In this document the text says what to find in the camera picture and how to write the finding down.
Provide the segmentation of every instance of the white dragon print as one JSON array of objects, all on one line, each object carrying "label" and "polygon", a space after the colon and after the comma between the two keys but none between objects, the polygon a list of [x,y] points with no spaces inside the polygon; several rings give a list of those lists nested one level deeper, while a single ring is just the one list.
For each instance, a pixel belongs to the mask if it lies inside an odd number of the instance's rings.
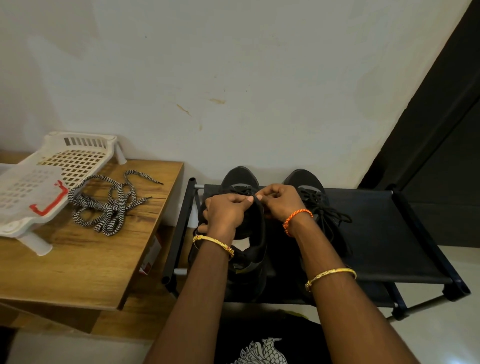
[{"label": "white dragon print", "polygon": [[248,348],[240,351],[240,358],[233,364],[288,364],[285,356],[275,349],[275,341],[281,339],[262,339],[263,346],[259,342],[251,342]]}]

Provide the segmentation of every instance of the shoe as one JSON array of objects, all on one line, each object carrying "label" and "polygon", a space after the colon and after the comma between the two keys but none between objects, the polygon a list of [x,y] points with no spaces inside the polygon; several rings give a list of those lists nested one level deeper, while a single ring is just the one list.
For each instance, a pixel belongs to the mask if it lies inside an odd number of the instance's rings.
[{"label": "shoe", "polygon": [[[235,240],[249,239],[250,246],[244,250],[232,245],[235,252],[228,263],[226,302],[251,302],[263,292],[266,285],[266,272],[263,259],[267,248],[265,240],[265,219],[262,203],[255,197],[260,189],[253,173],[246,167],[236,167],[227,173],[217,194],[241,194],[253,196],[253,204],[244,213],[243,222],[235,230]],[[207,223],[203,216],[206,209],[202,203],[198,212],[198,223]],[[198,253],[195,245],[189,253],[189,264],[192,265]]]},{"label": "shoe", "polygon": [[[293,171],[283,184],[294,186],[297,189],[305,208],[310,210],[316,223],[322,229],[327,239],[333,245],[340,257],[351,254],[350,247],[343,238],[339,226],[342,222],[351,223],[352,219],[347,214],[341,213],[330,206],[330,201],[324,187],[314,174],[307,170],[298,169]],[[305,303],[315,306],[315,301],[310,292],[305,289],[307,274],[301,257],[300,249],[293,238],[287,238],[285,248],[289,254],[291,264],[291,276]]]}]

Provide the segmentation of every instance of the basket leg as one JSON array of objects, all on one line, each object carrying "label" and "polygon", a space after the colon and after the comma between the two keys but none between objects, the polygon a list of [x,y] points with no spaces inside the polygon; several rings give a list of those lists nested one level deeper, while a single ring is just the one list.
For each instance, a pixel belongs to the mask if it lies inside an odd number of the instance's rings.
[{"label": "basket leg", "polygon": [[115,144],[115,157],[117,157],[118,164],[125,164],[127,160],[123,156],[123,153],[120,149],[120,145],[118,143]]},{"label": "basket leg", "polygon": [[37,255],[42,256],[52,250],[52,245],[40,238],[37,234],[27,232],[17,237],[17,240],[32,249]]}]

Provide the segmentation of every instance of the white tile floor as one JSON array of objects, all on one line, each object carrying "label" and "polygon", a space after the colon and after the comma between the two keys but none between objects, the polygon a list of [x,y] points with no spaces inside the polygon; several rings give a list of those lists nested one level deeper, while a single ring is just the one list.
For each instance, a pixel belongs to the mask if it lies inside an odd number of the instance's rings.
[{"label": "white tile floor", "polygon": [[[480,364],[480,249],[441,248],[473,294],[459,302],[417,313],[393,326],[423,364]],[[398,286],[407,305],[433,298],[441,291],[441,287],[435,285]],[[280,306],[318,322],[316,310],[311,306],[268,305],[265,308]],[[227,307],[230,312],[241,308],[244,307],[234,304]],[[382,312],[390,315],[389,310]],[[134,364],[142,362],[148,347],[145,342],[20,332],[7,363]]]}]

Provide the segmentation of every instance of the gold bangle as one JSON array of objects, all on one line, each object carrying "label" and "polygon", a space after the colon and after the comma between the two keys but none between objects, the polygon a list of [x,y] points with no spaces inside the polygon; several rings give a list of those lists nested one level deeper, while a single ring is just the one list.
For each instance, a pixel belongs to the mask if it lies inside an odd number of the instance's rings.
[{"label": "gold bangle", "polygon": [[319,275],[315,276],[312,280],[308,281],[305,284],[305,289],[307,290],[307,292],[310,292],[310,287],[312,286],[313,282],[315,282],[317,279],[319,279],[321,277],[328,276],[329,274],[332,274],[332,273],[340,273],[340,272],[351,273],[353,275],[353,279],[357,279],[357,273],[355,273],[355,271],[353,269],[350,269],[350,268],[330,269],[330,270],[326,270],[323,273],[320,273]]},{"label": "gold bangle", "polygon": [[210,242],[213,242],[215,244],[218,244],[220,245],[222,248],[224,248],[229,254],[230,254],[230,259],[233,258],[233,255],[235,254],[235,252],[233,251],[232,248],[230,248],[228,245],[226,244],[223,244],[222,242],[218,241],[217,239],[214,239],[214,238],[211,238],[209,236],[205,236],[205,235],[195,235],[193,237],[193,244],[195,244],[195,242],[197,240],[208,240]]}]

